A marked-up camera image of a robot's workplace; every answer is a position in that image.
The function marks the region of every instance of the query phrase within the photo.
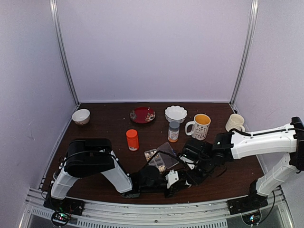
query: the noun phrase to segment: red plate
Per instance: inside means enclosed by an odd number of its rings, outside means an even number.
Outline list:
[[[155,119],[155,112],[151,108],[140,107],[131,111],[130,118],[135,123],[146,124]]]

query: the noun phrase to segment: scalloped white bowl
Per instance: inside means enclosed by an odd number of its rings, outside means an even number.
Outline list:
[[[177,121],[180,124],[185,121],[187,110],[180,106],[171,106],[165,110],[166,120],[168,122]]]

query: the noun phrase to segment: vent grille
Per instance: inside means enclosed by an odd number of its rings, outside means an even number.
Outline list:
[[[105,223],[93,222],[93,221],[85,221],[82,219],[78,219],[77,226],[81,228],[143,228],[144,226],[122,226],[122,225],[107,225]],[[162,228],[228,228],[227,221],[225,219],[214,222],[203,222],[196,225],[191,226],[161,226]]]
[[[44,211],[44,210],[40,210],[40,209],[37,209],[37,208],[34,208],[33,211],[32,211],[32,214],[33,215],[37,215],[37,216],[40,216],[40,217],[43,217],[43,218],[51,218],[52,214],[50,212],[47,212],[47,211]]]

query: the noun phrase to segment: brown tabletop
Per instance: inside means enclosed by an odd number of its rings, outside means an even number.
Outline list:
[[[165,119],[164,110],[171,105],[180,105],[188,111],[185,122],[180,126],[179,140],[176,143],[170,143],[177,152],[182,150],[185,142],[190,138],[190,136],[186,136],[184,127],[186,122],[193,120],[196,114],[207,114],[211,118],[206,138],[209,143],[213,143],[216,134],[225,132],[226,121],[232,114],[229,104],[223,103],[81,104],[80,108],[90,110],[90,122],[84,126],[78,126],[75,123],[69,125],[51,163],[42,189],[47,189],[53,173],[58,169],[59,158],[65,156],[69,143],[79,138],[108,138],[112,142],[113,151],[126,171],[129,173],[137,172],[146,163],[143,153],[156,149],[168,141],[169,123]],[[156,112],[154,121],[147,124],[136,124],[130,120],[130,112],[141,106],[151,107]],[[136,152],[128,150],[125,133],[129,129],[138,131],[140,148]],[[181,190],[169,199],[165,199],[162,193],[143,193],[139,198],[125,199],[102,174],[78,180],[69,191],[68,196],[133,204],[202,202],[246,195],[250,183],[263,175],[256,156],[227,162],[226,167],[228,170],[220,177],[216,178],[216,175],[223,171],[222,168],[216,169],[214,174],[198,187]]]

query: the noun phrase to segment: cup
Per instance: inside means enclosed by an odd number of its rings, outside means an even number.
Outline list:
[[[85,125],[90,121],[90,111],[87,109],[79,109],[73,113],[72,120],[77,125]]]
[[[239,131],[245,131],[244,127],[244,118],[239,114],[231,114],[227,123],[226,123],[226,131],[229,132],[231,129],[235,128]]]
[[[193,138],[198,140],[204,140],[207,137],[207,132],[211,123],[211,119],[209,116],[205,114],[197,114],[194,117],[194,121],[190,121],[186,123],[185,133],[186,135],[191,135]],[[187,132],[187,128],[192,126],[192,130]]]

